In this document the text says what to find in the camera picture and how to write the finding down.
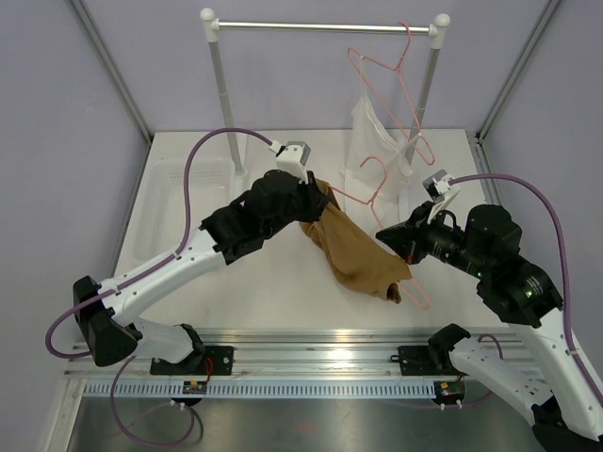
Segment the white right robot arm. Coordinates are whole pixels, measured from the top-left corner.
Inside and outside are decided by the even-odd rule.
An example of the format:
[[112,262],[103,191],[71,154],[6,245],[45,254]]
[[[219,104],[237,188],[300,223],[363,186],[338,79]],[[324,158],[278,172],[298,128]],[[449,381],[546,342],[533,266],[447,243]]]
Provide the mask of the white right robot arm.
[[514,408],[546,451],[599,451],[602,404],[569,352],[563,329],[563,300],[554,283],[520,254],[521,228],[501,206],[472,208],[465,227],[431,214],[432,202],[376,237],[409,265],[427,256],[478,280],[484,305],[509,325],[542,373],[537,380],[490,353],[456,324],[428,341],[428,362],[439,373],[452,369],[477,379]]

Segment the tan tank top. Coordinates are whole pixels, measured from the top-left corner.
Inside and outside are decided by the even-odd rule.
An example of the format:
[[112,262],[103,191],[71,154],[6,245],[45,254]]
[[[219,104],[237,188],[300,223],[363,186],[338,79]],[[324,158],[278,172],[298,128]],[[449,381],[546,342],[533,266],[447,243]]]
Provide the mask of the tan tank top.
[[380,247],[340,209],[328,183],[317,180],[317,185],[329,203],[319,220],[300,226],[324,253],[335,279],[352,292],[401,303],[399,283],[413,278],[408,265]]

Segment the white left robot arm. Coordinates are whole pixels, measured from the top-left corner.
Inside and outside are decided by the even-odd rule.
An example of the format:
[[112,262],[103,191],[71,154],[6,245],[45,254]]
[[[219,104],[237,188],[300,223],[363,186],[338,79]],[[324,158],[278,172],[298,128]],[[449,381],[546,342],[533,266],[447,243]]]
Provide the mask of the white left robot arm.
[[203,219],[182,250],[167,251],[121,277],[80,278],[73,284],[74,318],[94,363],[107,367],[137,356],[184,375],[196,373],[205,345],[194,328],[145,320],[142,313],[181,286],[261,250],[288,224],[319,220],[328,202],[315,177],[302,182],[274,169]]

